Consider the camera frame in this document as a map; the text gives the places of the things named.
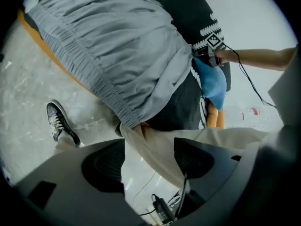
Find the person's leg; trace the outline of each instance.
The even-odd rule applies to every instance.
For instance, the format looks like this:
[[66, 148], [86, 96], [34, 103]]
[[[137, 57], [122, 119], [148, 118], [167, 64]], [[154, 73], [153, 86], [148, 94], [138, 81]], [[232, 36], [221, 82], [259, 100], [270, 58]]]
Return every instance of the person's leg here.
[[48, 102], [46, 111], [53, 139], [57, 142], [55, 154], [79, 147], [80, 139], [71, 129], [62, 106], [52, 100]]
[[267, 135], [251, 128], [205, 128], [164, 132], [141, 126], [131, 130], [121, 125], [120, 131], [125, 140], [158, 174], [178, 188], [183, 186], [184, 176], [174, 158], [175, 137], [225, 148], [245, 149], [248, 144], [259, 142]]

